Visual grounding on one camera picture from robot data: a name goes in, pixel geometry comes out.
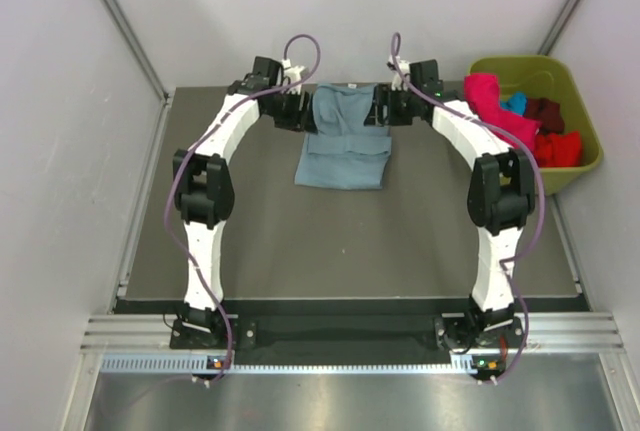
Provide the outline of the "light blue t shirt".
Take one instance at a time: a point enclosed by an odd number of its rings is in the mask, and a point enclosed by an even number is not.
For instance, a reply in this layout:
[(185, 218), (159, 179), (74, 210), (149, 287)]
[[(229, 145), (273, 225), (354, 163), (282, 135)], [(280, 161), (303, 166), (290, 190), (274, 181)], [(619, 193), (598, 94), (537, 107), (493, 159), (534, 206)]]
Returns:
[(380, 190), (391, 156), (390, 129), (367, 126), (375, 87), (320, 84), (312, 100), (317, 131), (305, 135), (294, 183), (334, 190)]

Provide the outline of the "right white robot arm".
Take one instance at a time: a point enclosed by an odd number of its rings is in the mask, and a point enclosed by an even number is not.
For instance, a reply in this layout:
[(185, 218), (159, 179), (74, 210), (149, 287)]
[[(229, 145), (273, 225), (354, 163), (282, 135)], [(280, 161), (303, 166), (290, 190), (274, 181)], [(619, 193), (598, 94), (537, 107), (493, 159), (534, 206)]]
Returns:
[(397, 56), (387, 62), (394, 77), (374, 91), (368, 125), (407, 126), (419, 118), (443, 136), (471, 170), (467, 212), (478, 231), (476, 281), (462, 323), (439, 331), (456, 354), (487, 347), (514, 322), (513, 271), (517, 247), (535, 209), (536, 177), (527, 147), (515, 143), (512, 118), (502, 108), (495, 76), (473, 73), (463, 82), (464, 96), (444, 90), (434, 60), (410, 63)]

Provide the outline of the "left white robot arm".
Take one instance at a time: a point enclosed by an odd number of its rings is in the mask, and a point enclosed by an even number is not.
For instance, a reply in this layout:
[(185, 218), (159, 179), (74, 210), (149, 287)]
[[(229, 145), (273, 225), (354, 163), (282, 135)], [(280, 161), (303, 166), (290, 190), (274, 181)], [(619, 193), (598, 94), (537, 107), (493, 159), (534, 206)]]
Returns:
[(262, 116), (293, 131), (311, 129), (311, 98), (302, 86), (312, 73), (288, 57), (256, 58), (252, 70), (228, 88), (202, 136), (172, 158), (165, 208), (179, 214), (186, 235), (174, 240), (188, 266), (186, 308), (174, 330), (192, 328), (194, 338), (207, 348), (231, 350), (234, 344), (221, 283), (222, 238), (235, 205), (230, 161)]

